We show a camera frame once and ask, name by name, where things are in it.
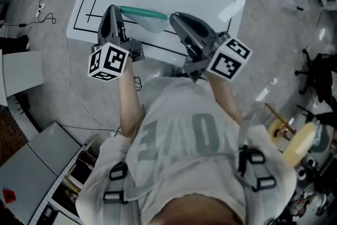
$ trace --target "black buckle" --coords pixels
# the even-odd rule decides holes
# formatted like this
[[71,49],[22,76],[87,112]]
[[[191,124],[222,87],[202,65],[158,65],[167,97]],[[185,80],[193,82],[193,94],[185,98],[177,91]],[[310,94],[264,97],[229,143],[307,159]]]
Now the black buckle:
[[254,148],[248,148],[248,146],[245,145],[243,148],[240,149],[240,154],[239,154],[238,171],[241,172],[241,177],[243,177],[246,172],[247,160],[249,160],[251,164],[264,164],[265,163],[265,157],[261,151],[254,149]]
[[124,191],[106,191],[103,194],[103,201],[107,203],[122,203],[127,204],[128,201],[124,201]]
[[111,181],[123,179],[127,174],[127,165],[125,162],[120,161],[115,166],[112,167],[109,173],[109,178]]
[[273,189],[276,186],[276,180],[274,177],[261,177],[257,179],[257,188],[252,187],[254,192],[264,189]]

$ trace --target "office chair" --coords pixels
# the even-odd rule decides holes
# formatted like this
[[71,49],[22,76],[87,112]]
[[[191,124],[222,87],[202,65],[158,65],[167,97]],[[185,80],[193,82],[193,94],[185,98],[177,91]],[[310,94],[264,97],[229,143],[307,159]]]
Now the office chair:
[[303,49],[303,53],[307,60],[307,71],[295,71],[295,75],[306,75],[307,81],[303,90],[299,93],[304,95],[308,87],[314,87],[317,92],[319,102],[325,101],[333,110],[337,113],[337,101],[332,95],[332,74],[337,73],[337,54],[327,55],[318,54],[316,58],[311,61],[306,49]]

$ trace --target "concrete floor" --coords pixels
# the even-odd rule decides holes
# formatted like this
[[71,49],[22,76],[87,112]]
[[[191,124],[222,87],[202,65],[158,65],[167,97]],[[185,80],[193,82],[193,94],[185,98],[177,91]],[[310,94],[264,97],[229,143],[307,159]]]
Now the concrete floor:
[[[8,10],[7,23],[31,22],[39,0],[15,0]],[[56,12],[67,26],[76,0],[43,0],[47,12]],[[312,56],[318,52],[334,50],[334,27],[332,16],[324,12],[319,20],[318,0],[308,0],[310,11],[289,12],[281,9],[277,0],[246,0],[238,38],[253,50],[245,69],[232,83],[239,107],[246,113],[261,91],[268,87],[269,94],[264,102],[271,103],[286,117],[296,113],[296,103],[305,104],[308,96],[299,96],[302,78],[294,76],[294,70],[301,69],[304,58],[302,49],[307,48]],[[43,58],[45,83],[27,91],[31,112],[42,128],[52,122],[88,129],[101,127],[91,118],[77,101],[106,128],[117,129],[118,88],[117,82],[99,82],[86,75],[90,43],[68,39],[70,64],[62,19],[55,15],[57,23],[50,21],[26,28],[12,27],[10,37],[29,34],[32,49],[40,51]],[[144,83],[157,76],[162,62],[146,59],[134,64],[135,76]],[[272,85],[273,78],[277,83]],[[94,130],[66,128],[79,142],[84,143]]]

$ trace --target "white cable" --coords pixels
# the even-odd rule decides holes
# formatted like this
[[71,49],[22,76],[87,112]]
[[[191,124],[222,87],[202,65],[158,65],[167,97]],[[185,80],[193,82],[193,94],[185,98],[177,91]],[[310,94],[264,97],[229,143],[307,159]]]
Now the white cable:
[[72,63],[71,63],[71,60],[70,60],[70,54],[69,54],[69,48],[68,48],[68,40],[67,40],[67,36],[66,36],[66,32],[65,32],[65,26],[64,26],[64,22],[63,22],[63,19],[62,17],[57,13],[57,12],[51,12],[53,14],[56,14],[62,21],[62,25],[63,25],[63,31],[64,31],[64,38],[65,38],[65,43],[66,43],[66,46],[67,46],[67,53],[68,53],[68,60],[69,60],[69,67],[70,67],[70,71],[69,71],[69,86],[70,86],[70,89],[72,90],[72,93],[74,95],[74,97],[77,99],[77,101],[79,102],[79,104],[82,106],[82,108],[92,117],[92,119],[96,122],[97,125],[105,128],[105,129],[109,129],[109,130],[114,130],[114,129],[110,129],[110,128],[107,128],[101,124],[99,124],[97,122],[97,120],[93,117],[92,114],[90,114],[90,112],[84,107],[84,105],[81,103],[81,101],[77,98],[77,96],[75,95],[75,92],[72,88],[72,84],[71,84],[71,76],[72,76]]

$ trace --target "power strip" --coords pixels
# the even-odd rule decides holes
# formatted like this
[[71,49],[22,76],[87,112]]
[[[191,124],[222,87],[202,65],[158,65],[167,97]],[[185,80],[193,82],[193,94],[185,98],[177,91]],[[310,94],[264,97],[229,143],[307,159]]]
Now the power strip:
[[41,12],[44,10],[46,5],[44,3],[41,4],[41,7],[38,8],[37,12],[35,13],[35,17],[38,18],[41,14]]

